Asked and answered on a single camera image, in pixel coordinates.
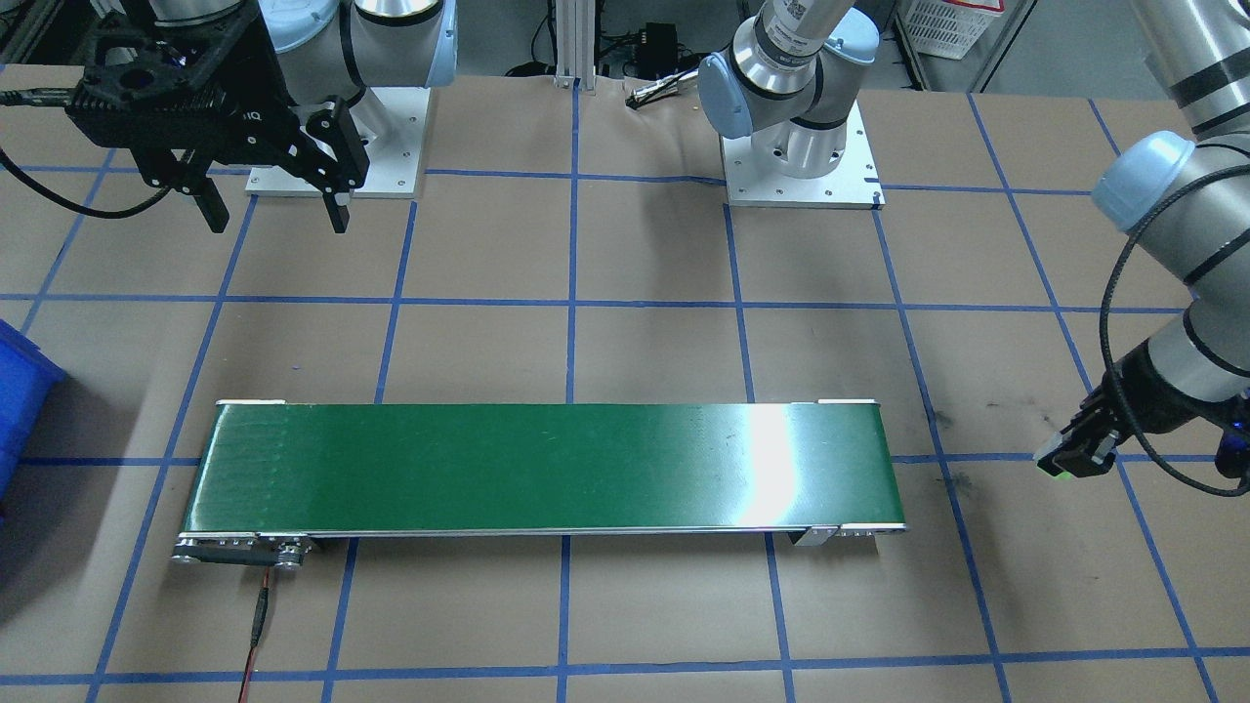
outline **metal post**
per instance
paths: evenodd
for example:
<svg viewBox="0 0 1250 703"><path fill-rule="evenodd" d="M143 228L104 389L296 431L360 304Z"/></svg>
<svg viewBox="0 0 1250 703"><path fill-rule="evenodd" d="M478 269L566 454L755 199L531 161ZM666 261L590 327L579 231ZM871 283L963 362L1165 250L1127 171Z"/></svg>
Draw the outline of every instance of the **metal post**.
<svg viewBox="0 0 1250 703"><path fill-rule="evenodd" d="M595 91L595 0L556 0L555 84Z"/></svg>

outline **light blue joint cap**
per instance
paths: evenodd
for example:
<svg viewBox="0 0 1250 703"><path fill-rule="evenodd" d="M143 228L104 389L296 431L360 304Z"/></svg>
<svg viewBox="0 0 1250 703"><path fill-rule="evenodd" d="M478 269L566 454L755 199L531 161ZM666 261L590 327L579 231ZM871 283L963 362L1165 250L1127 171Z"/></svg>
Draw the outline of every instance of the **light blue joint cap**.
<svg viewBox="0 0 1250 703"><path fill-rule="evenodd" d="M1146 216L1194 154L1192 141L1156 131L1132 145L1094 186L1094 204L1120 231Z"/></svg>
<svg viewBox="0 0 1250 703"><path fill-rule="evenodd" d="M430 78L426 88L451 85L456 79L459 23L456 21L456 0L444 0L442 26L439 29L439 43L434 45L434 61L430 63Z"/></svg>
<svg viewBox="0 0 1250 703"><path fill-rule="evenodd" d="M825 40L826 49L861 66L870 66L876 61L876 49L880 45L881 33L876 30L876 23L855 8L846 13Z"/></svg>
<svg viewBox="0 0 1250 703"><path fill-rule="evenodd" d="M699 65L699 101L708 121L721 136L740 139L754 131L742 84L720 53L711 54Z"/></svg>
<svg viewBox="0 0 1250 703"><path fill-rule="evenodd" d="M260 14L279 54L308 44L338 13L339 0L260 0Z"/></svg>

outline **blue plastic bin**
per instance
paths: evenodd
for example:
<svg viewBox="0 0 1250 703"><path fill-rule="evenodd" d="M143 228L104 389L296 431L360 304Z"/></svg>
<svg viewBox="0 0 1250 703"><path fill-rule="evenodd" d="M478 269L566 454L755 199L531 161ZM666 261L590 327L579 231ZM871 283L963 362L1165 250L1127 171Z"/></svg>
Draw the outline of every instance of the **blue plastic bin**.
<svg viewBox="0 0 1250 703"><path fill-rule="evenodd" d="M0 320L0 495L9 487L48 389L62 378L65 372L40 354L39 346Z"/></svg>

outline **bolt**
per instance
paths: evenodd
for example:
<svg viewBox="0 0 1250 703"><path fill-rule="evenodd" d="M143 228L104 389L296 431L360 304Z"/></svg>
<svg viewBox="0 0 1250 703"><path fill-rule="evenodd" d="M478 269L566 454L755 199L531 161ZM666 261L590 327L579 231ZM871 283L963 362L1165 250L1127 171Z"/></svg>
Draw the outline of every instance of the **bolt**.
<svg viewBox="0 0 1250 703"><path fill-rule="evenodd" d="M294 572L304 564L304 550L299 544L282 544L278 548L278 557L274 559L274 568L284 572Z"/></svg>

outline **white basket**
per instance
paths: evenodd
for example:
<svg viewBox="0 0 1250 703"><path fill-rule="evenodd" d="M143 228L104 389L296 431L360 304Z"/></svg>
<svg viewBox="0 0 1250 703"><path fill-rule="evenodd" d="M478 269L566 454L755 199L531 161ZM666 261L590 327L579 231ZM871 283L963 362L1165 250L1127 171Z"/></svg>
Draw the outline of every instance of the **white basket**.
<svg viewBox="0 0 1250 703"><path fill-rule="evenodd" d="M959 60L1001 14L1001 0L915 0L904 21L916 51Z"/></svg>

